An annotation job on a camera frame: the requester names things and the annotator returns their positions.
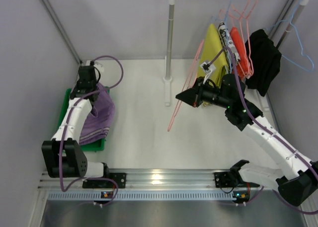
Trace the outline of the pink wire hanger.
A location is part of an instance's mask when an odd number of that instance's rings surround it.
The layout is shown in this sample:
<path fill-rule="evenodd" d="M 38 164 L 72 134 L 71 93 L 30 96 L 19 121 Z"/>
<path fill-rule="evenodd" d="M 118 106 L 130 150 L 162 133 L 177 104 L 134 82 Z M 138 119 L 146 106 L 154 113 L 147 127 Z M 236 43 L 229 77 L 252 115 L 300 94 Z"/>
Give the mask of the pink wire hanger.
<path fill-rule="evenodd" d="M 201 54 L 203 45 L 204 45 L 204 39 L 202 39 L 200 44 L 199 44 L 199 47 L 198 47 L 197 52 L 195 54 L 195 57 L 194 57 L 194 59 L 192 61 L 191 67 L 190 67 L 189 72 L 187 74 L 187 78 L 186 78 L 186 80 L 184 82 L 184 85 L 183 85 L 181 91 L 185 91 L 186 89 L 192 87 L 193 84 L 195 83 L 195 79 L 197 78 L 197 63 L 198 63 L 199 56 Z M 170 130 L 171 130 L 173 124 L 174 124 L 174 120 L 175 120 L 175 118 L 176 118 L 176 116 L 177 116 L 177 114 L 178 114 L 178 112 L 180 110 L 181 105 L 182 105 L 182 101 L 178 100 L 177 103 L 176 103 L 176 106 L 174 108 L 174 111 L 173 111 L 171 120 L 169 122 L 168 128 L 167 128 L 168 132 L 170 132 Z"/>

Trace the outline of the purple trousers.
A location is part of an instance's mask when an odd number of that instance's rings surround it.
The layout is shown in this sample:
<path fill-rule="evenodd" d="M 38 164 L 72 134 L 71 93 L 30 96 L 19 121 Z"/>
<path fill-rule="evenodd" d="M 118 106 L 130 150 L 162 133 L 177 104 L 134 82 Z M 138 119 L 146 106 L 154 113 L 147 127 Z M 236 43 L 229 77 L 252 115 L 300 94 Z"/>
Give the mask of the purple trousers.
<path fill-rule="evenodd" d="M 115 104 L 108 91 L 101 83 L 97 84 L 97 88 L 101 92 L 98 94 L 82 128 L 79 139 L 81 146 L 105 139 L 115 116 Z"/>

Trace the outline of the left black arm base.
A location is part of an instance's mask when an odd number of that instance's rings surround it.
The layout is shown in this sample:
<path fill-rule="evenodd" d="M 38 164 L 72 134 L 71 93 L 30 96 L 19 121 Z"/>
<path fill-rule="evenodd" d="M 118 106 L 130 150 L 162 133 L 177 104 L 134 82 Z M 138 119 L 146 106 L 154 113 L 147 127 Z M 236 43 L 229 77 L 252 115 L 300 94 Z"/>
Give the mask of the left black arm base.
<path fill-rule="evenodd" d="M 119 189 L 125 189 L 126 176 L 124 172 L 111 172 L 106 177 L 117 183 Z M 94 180 L 87 180 L 82 183 L 83 189 L 110 189 L 116 188 L 115 184 L 111 181 L 101 180 L 100 178 Z"/>

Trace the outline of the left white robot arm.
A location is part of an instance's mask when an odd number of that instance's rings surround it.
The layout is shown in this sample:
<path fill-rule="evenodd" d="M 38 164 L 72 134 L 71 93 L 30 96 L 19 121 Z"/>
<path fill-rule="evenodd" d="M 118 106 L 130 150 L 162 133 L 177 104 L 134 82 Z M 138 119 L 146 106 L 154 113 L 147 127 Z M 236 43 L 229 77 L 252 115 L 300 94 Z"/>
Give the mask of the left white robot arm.
<path fill-rule="evenodd" d="M 98 98 L 96 68 L 79 67 L 79 79 L 70 95 L 69 106 L 55 135 L 42 144 L 42 154 L 51 178 L 100 178 L 107 172 L 102 162 L 90 162 L 79 142 L 85 120 Z"/>

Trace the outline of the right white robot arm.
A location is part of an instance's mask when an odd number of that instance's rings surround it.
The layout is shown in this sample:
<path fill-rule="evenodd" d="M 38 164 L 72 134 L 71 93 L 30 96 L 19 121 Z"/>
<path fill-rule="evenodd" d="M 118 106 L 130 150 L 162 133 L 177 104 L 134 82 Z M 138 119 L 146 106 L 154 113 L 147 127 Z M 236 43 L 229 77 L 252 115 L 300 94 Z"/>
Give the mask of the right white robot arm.
<path fill-rule="evenodd" d="M 192 107 L 207 102 L 225 109 L 225 117 L 242 133 L 254 140 L 278 165 L 277 169 L 240 160 L 228 172 L 234 187 L 251 183 L 267 187 L 286 203 L 300 206 L 318 188 L 318 163 L 292 147 L 268 122 L 263 112 L 244 97 L 245 85 L 234 74 L 225 75 L 221 86 L 203 77 L 176 95 Z"/>

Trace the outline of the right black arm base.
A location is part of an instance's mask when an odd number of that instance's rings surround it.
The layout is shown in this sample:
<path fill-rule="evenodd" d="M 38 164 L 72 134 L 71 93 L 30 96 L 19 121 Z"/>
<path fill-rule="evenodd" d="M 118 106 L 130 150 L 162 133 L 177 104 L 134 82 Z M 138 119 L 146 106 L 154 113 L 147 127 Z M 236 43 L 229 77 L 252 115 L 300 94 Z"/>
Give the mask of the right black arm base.
<path fill-rule="evenodd" d="M 237 186 L 236 179 L 230 171 L 215 172 L 214 178 L 217 188 L 235 188 Z"/>

